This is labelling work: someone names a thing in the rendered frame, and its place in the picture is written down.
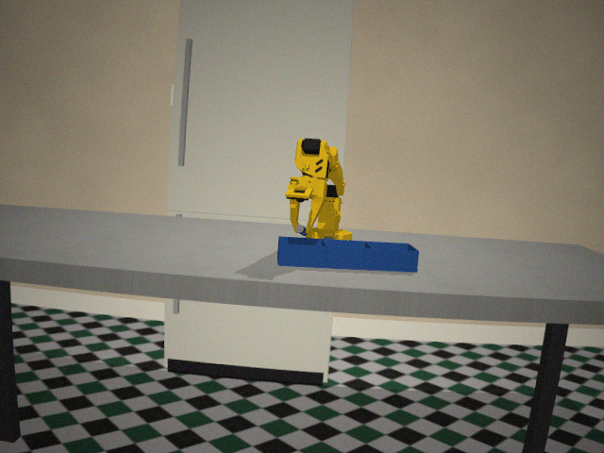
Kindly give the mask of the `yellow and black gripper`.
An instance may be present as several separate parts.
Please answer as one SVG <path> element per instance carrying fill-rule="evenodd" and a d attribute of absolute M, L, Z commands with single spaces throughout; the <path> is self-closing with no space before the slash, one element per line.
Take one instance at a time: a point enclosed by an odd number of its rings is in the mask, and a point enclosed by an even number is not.
<path fill-rule="evenodd" d="M 295 233 L 298 233 L 296 227 L 299 224 L 298 215 L 300 203 L 313 198 L 310 206 L 309 222 L 306 227 L 306 234 L 309 234 L 322 207 L 325 205 L 327 183 L 324 180 L 315 179 L 311 176 L 292 176 L 285 196 L 287 197 L 286 199 L 290 199 L 291 222 Z"/>

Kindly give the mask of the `blue open bin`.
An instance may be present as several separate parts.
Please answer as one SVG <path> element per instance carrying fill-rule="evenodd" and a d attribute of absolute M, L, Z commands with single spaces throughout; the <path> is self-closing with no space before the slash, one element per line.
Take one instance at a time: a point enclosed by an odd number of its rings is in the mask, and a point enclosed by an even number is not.
<path fill-rule="evenodd" d="M 278 237 L 278 266 L 417 273 L 418 257 L 409 243 Z"/>

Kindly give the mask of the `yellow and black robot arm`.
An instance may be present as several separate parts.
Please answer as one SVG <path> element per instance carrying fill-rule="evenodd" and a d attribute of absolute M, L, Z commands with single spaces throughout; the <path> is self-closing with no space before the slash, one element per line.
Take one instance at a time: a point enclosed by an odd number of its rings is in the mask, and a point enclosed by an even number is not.
<path fill-rule="evenodd" d="M 334 240 L 352 240 L 352 232 L 339 229 L 340 209 L 343 202 L 338 196 L 344 195 L 345 182 L 343 169 L 338 160 L 337 147 L 330 147 L 326 141 L 320 139 L 299 139 L 294 163 L 303 176 L 325 181 L 331 179 L 334 183 L 334 185 L 327 185 L 326 203 L 318 215 L 318 228 L 312 227 L 307 237 L 324 239 L 325 236 L 332 236 Z"/>

